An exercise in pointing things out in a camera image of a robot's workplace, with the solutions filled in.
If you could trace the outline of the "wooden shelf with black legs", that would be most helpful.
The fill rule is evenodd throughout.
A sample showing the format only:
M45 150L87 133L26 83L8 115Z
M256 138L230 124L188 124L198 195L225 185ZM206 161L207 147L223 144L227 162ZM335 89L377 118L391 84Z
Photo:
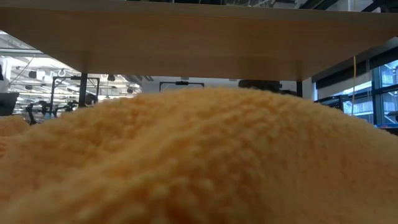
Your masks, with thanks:
M0 30L81 73L303 81L398 36L398 13L0 0Z

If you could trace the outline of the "orange fleece cloth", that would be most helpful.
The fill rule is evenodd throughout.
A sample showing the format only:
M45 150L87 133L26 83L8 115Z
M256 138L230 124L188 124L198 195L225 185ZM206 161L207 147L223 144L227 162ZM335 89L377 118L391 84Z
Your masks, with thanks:
M269 91L107 100L11 139L0 224L398 224L398 136Z

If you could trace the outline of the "background dark monitor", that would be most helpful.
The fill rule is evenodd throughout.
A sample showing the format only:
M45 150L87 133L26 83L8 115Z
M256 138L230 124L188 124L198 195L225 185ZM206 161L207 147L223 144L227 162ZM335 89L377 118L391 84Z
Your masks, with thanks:
M0 93L0 116L13 114L19 93Z

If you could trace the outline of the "background black metal frame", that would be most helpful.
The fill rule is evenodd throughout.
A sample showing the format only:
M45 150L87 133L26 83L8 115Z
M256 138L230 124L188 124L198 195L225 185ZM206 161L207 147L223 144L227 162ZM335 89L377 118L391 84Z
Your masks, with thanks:
M78 106L84 106L85 105L85 98L86 98L86 89L88 87L87 81L88 80L96 80L96 97L98 97L99 92L100 92L100 78L93 78L89 77L87 73L83 73L81 76L71 76L71 77L60 77L60 76L55 76L52 77L52 89L51 89L51 94L50 94L50 106L53 106L53 99L55 96L55 89L56 87L60 86L63 81L66 79L70 80L78 80L80 82L79 85L79 101L78 101Z

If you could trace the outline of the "dark window frame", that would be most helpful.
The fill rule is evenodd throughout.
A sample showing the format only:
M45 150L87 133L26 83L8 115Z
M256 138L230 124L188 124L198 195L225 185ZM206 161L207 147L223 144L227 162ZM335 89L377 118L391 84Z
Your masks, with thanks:
M368 50L313 82L315 101L375 126L398 126L398 46Z

